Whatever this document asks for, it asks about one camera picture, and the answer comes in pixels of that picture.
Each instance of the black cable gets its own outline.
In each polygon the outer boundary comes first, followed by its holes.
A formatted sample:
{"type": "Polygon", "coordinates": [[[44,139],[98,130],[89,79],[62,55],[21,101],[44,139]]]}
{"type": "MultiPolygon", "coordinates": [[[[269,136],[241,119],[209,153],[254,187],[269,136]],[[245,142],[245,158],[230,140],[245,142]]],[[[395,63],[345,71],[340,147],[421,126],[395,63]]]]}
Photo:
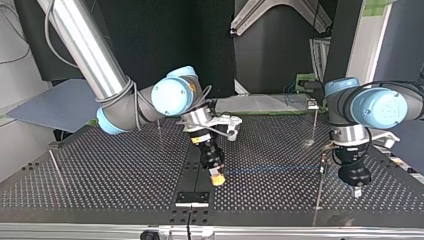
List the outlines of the black cable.
{"type": "Polygon", "coordinates": [[[354,161],[354,162],[351,162],[351,163],[339,163],[339,162],[336,161],[335,149],[333,149],[331,151],[331,155],[332,155],[333,162],[335,164],[337,164],[341,167],[351,167],[351,166],[355,166],[356,164],[359,164],[359,163],[362,163],[363,161],[365,161],[365,157],[368,154],[368,151],[370,150],[371,143],[372,143],[372,133],[371,133],[370,129],[365,127],[365,130],[367,130],[369,140],[368,140],[368,144],[365,148],[364,153],[359,157],[359,159],[354,161]]]}
{"type": "Polygon", "coordinates": [[[19,58],[16,58],[16,59],[13,59],[13,60],[8,60],[8,61],[0,62],[0,64],[6,64],[6,63],[13,63],[13,62],[17,62],[17,61],[19,61],[19,60],[22,60],[22,59],[26,58],[26,57],[29,55],[29,53],[30,53],[30,52],[31,52],[31,48],[30,48],[30,47],[28,47],[28,49],[27,49],[26,53],[25,53],[23,56],[21,56],[21,57],[19,57],[19,58]]]}
{"type": "Polygon", "coordinates": [[[312,58],[313,58],[312,59],[312,62],[315,65],[315,70],[317,72],[318,81],[321,82],[321,79],[320,79],[319,74],[318,74],[318,65],[317,65],[317,62],[315,61],[315,54],[316,53],[315,53],[315,46],[314,46],[314,40],[315,40],[315,24],[317,22],[319,6],[320,6],[320,2],[318,0],[317,7],[315,9],[315,14],[314,14],[314,21],[312,22],[312,44],[311,45],[312,45],[312,58]]]}

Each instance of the optical breadboard table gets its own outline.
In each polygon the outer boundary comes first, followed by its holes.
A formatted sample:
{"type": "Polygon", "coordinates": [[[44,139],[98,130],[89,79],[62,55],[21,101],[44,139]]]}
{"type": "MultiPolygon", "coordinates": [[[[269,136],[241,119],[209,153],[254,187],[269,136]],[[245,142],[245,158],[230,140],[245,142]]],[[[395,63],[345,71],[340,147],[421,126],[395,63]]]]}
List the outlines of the optical breadboard table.
{"type": "Polygon", "coordinates": [[[332,162],[322,176],[326,116],[315,129],[313,114],[241,118],[237,141],[218,142],[221,187],[177,119],[117,136],[84,127],[0,183],[0,239],[2,229],[43,224],[424,228],[424,185],[376,149],[365,160],[373,180],[362,197],[352,197],[332,162]],[[208,207],[176,207],[190,192],[206,194],[208,207]]]}

